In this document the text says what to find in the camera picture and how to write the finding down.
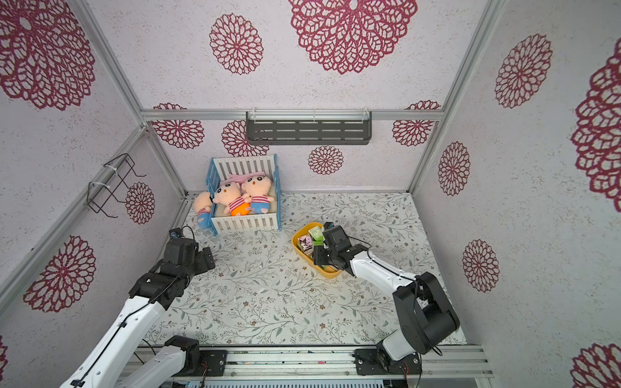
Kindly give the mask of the green tissue pack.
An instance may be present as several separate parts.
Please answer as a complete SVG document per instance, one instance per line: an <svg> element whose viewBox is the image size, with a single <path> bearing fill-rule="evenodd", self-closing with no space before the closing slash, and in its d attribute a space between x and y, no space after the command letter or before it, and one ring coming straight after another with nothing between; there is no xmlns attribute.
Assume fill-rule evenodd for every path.
<svg viewBox="0 0 621 388"><path fill-rule="evenodd" d="M308 234L314 242L321 243L324 241L322 226L314 226L313 228L309 229Z"/></svg>

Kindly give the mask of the yellow plastic storage box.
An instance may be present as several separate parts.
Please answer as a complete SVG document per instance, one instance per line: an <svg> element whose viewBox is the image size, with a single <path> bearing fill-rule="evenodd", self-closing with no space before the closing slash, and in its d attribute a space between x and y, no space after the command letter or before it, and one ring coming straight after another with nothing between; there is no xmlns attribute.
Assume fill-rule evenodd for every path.
<svg viewBox="0 0 621 388"><path fill-rule="evenodd" d="M316 247L315 242L314 242L314 248L312 251L308 251L308 252L302 252L299 247L298 247L298 238L308 234L309 229L313 228L314 226L322 226L323 225L319 222L311 222L309 224L307 224L306 226L304 226L302 229L300 229L291 239L291 243L292 246L294 248L294 251L305 261L307 261L307 263L314 269L316 270L321 276L325 277L326 279L334 279L336 278L338 275L341 274L341 270L336 269L333 266L321 266L321 265L316 265L315 261L314 261L314 257L313 257L313 253L314 253L314 248Z"/></svg>

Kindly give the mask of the pink kuromi tissue pack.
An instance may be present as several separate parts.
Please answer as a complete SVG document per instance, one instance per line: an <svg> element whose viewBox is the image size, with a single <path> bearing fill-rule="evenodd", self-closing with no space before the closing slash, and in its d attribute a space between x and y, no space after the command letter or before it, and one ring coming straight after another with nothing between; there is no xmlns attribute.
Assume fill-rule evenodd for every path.
<svg viewBox="0 0 621 388"><path fill-rule="evenodd" d="M298 247L302 252L312 251L314 248L314 240L310 235L305 234L298 238Z"/></svg>

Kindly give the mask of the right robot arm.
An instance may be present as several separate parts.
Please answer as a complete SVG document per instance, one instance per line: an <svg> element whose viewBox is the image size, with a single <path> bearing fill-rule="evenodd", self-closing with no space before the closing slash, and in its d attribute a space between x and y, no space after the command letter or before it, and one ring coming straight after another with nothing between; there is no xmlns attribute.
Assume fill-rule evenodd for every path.
<svg viewBox="0 0 621 388"><path fill-rule="evenodd" d="M320 227L323 244L313 251L316 265L328 265L372 284L392 298L399 328L376 344L357 350L358 373L422 373L423 355L442 356L439 344L460 328L459 317L438 278L408 273L380 259L370 245L331 222Z"/></svg>

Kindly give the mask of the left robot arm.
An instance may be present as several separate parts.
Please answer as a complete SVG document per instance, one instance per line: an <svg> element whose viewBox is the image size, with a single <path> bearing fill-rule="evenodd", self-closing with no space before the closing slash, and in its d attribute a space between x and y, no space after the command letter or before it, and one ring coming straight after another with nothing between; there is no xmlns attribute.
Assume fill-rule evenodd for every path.
<svg viewBox="0 0 621 388"><path fill-rule="evenodd" d="M129 292L116 321L63 387L159 387L172 377L207 374L210 364L196 339L173 336L144 365L119 377L151 327L184 294L192 278L215 269L208 247L195 239L175 237L167 243L159 264L142 275Z"/></svg>

